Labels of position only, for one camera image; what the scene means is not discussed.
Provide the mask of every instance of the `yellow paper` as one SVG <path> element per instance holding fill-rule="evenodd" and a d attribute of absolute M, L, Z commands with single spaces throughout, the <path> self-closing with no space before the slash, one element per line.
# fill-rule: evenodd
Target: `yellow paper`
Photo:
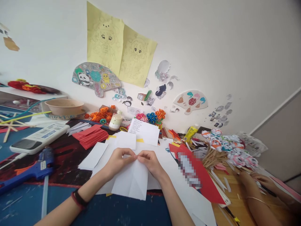
<path fill-rule="evenodd" d="M 144 87 L 157 43 L 138 34 L 127 25 L 123 32 L 123 54 L 119 79 Z"/>
<path fill-rule="evenodd" d="M 110 68 L 119 75 L 124 23 L 87 2 L 87 60 Z"/>

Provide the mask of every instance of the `hot glue gun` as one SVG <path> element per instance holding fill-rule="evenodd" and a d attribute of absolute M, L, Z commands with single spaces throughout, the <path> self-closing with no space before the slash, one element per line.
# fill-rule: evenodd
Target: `hot glue gun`
<path fill-rule="evenodd" d="M 16 169 L 17 175 L 5 182 L 0 182 L 0 195 L 15 188 L 30 178 L 35 177 L 36 180 L 42 180 L 45 176 L 52 174 L 54 163 L 53 149 L 50 147 L 44 148 L 39 154 L 39 160 L 32 166 Z"/>

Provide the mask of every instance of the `pink paper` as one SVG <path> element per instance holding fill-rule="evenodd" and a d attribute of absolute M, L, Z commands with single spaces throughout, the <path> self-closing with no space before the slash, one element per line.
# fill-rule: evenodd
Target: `pink paper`
<path fill-rule="evenodd" d="M 289 193 L 291 193 L 297 200 L 301 201 L 301 195 L 299 195 L 297 192 L 295 192 L 293 189 L 291 189 L 289 186 L 287 186 L 285 183 L 283 183 L 281 180 L 279 180 L 276 177 L 271 177 L 274 181 L 276 181 L 279 185 L 281 185 L 285 190 L 287 190 Z"/>

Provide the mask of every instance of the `person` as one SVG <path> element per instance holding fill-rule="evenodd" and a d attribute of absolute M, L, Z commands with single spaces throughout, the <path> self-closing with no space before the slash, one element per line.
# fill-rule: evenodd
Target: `person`
<path fill-rule="evenodd" d="M 245 186 L 247 204 L 258 226 L 281 226 L 282 224 L 263 201 L 256 181 L 271 192 L 274 192 L 294 214 L 298 215 L 301 213 L 301 204 L 278 188 L 271 178 L 255 172 L 248 174 L 245 171 L 240 172 L 239 178 Z"/>
<path fill-rule="evenodd" d="M 89 202 L 105 183 L 110 181 L 123 167 L 136 160 L 143 163 L 158 180 L 167 203 L 172 225 L 194 225 L 154 151 L 141 151 L 138 155 L 135 155 L 129 148 L 116 148 L 107 164 L 78 189 L 77 194 L 80 196 L 79 199 L 83 199 L 86 203 Z M 81 210 L 82 207 L 72 195 L 35 225 L 67 226 L 74 221 Z"/>

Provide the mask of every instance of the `yellow glue bottle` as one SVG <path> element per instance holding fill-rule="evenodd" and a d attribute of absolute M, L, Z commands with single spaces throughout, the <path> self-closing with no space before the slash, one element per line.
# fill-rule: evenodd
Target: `yellow glue bottle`
<path fill-rule="evenodd" d="M 198 124 L 194 124 L 194 126 L 191 126 L 188 131 L 187 134 L 184 136 L 183 140 L 186 142 L 189 142 L 191 140 L 191 138 L 194 136 L 194 134 L 198 131 Z"/>

